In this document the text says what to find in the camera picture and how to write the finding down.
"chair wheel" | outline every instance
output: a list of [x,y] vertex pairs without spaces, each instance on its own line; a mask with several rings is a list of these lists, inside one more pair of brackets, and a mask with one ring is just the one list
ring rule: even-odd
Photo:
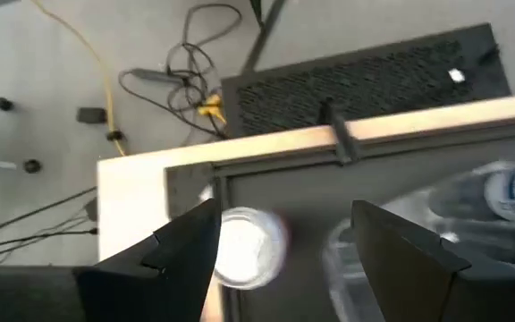
[[15,108],[15,104],[5,97],[0,97],[0,110],[11,111]]
[[23,163],[23,170],[28,174],[36,174],[41,171],[42,168],[41,163],[35,159],[27,160]]

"wooden edge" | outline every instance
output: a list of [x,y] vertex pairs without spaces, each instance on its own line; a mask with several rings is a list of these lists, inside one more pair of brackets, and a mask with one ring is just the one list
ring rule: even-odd
[[[348,122],[348,127],[359,140],[390,140],[414,133],[512,121],[515,97],[375,117]],[[321,148],[334,143],[331,129],[317,126],[101,161],[99,257],[103,260],[127,249],[168,222],[166,167]],[[220,288],[214,279],[203,317],[206,321],[222,321]]]

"yellow cable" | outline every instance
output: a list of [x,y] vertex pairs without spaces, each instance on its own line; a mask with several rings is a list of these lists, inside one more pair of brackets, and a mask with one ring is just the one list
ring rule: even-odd
[[[58,15],[51,13],[39,2],[39,0],[31,0],[31,2],[45,15],[49,16],[51,19],[61,23],[66,29],[68,29],[73,35],[75,35],[80,42],[89,50],[89,52],[95,57],[97,61],[99,70],[103,77],[103,86],[105,88],[105,97],[106,97],[106,123],[108,125],[109,131],[115,131],[116,127],[114,126],[114,108],[113,108],[113,91],[111,87],[111,81],[108,78],[108,70],[106,69],[103,60],[98,55],[97,51],[93,48],[92,45],[78,32],[69,22],[65,21],[63,18]],[[126,156],[126,152],[122,147],[122,144],[119,140],[114,140],[114,145],[118,149],[118,152],[122,157]]]

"gray floor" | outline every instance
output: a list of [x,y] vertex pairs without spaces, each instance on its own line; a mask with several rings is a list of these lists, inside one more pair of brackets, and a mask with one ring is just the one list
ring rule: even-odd
[[[180,37],[189,7],[208,1],[43,0],[95,45],[116,73],[132,66],[157,68]],[[258,26],[249,1],[228,0],[244,14],[241,27],[206,47],[221,76],[241,68]],[[203,38],[231,15],[199,13],[191,34]],[[515,94],[515,2],[508,0],[288,0],[258,68],[291,64],[491,22]],[[165,89],[131,81],[151,97]],[[132,153],[178,146],[189,129],[169,114],[140,102],[114,85],[116,119]],[[115,157],[105,129],[75,122],[77,106],[103,106],[97,68],[77,40],[28,1],[0,7],[0,95],[20,105],[0,112],[0,159],[35,157],[44,172],[0,170],[0,222],[95,184],[96,162]],[[197,134],[193,142],[207,140]],[[84,200],[56,208],[0,233],[0,241],[34,233],[72,215]],[[18,251],[7,264],[92,264],[93,237],[63,237]]]

